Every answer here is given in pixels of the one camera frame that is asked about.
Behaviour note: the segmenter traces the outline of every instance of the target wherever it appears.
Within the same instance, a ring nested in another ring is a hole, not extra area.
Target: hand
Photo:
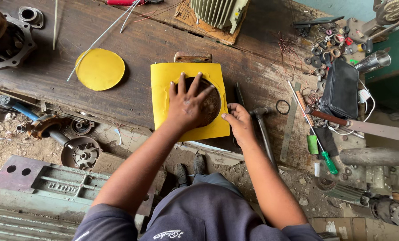
[[[199,72],[190,85],[189,91],[186,93],[184,77],[185,74],[182,73],[178,83],[178,93],[175,91],[175,83],[171,82],[170,109],[168,110],[168,117],[166,119],[166,122],[178,129],[180,133],[194,129],[200,124],[201,118],[205,115],[202,113],[202,102],[204,102],[208,94],[215,88],[214,85],[211,85],[196,95],[199,82],[202,79],[202,73]]]
[[[257,139],[249,112],[236,103],[228,104],[228,110],[230,114],[223,113],[222,118],[231,125],[238,145],[243,148],[246,144],[255,143]]]

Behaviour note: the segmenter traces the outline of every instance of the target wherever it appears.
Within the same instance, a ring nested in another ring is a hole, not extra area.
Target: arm
[[[279,229],[308,223],[297,200],[259,146],[249,113],[240,104],[228,104],[228,109],[230,114],[223,114],[222,118],[231,125],[232,132],[243,150],[265,219]]]
[[[202,103],[214,86],[196,95],[202,73],[198,73],[186,92],[184,73],[180,75],[178,94],[171,82],[168,118],[152,136],[111,175],[92,206],[107,204],[127,211],[134,217],[147,194],[159,167],[171,148],[188,130],[198,126],[203,116]]]

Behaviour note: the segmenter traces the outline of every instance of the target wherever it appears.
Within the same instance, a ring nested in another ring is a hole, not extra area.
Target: green screwdriver handle
[[[336,169],[335,164],[333,163],[332,159],[329,157],[329,153],[327,151],[323,151],[323,152],[321,152],[321,155],[325,158],[326,165],[329,168],[329,171],[333,175],[336,175],[338,173],[338,170]]]

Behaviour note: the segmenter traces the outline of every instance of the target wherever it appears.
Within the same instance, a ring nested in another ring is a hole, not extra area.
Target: yellow circular disc
[[[110,89],[121,80],[124,72],[122,58],[102,48],[91,49],[76,68],[77,78],[91,90]]]

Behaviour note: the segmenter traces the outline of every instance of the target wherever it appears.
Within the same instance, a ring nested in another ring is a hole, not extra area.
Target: logo text on shirt
[[[155,236],[153,236],[153,239],[157,239],[160,238],[162,239],[163,237],[170,237],[170,238],[180,238],[180,236],[183,234],[183,232],[181,232],[181,230],[169,230],[169,231],[165,231],[162,233],[159,233]]]

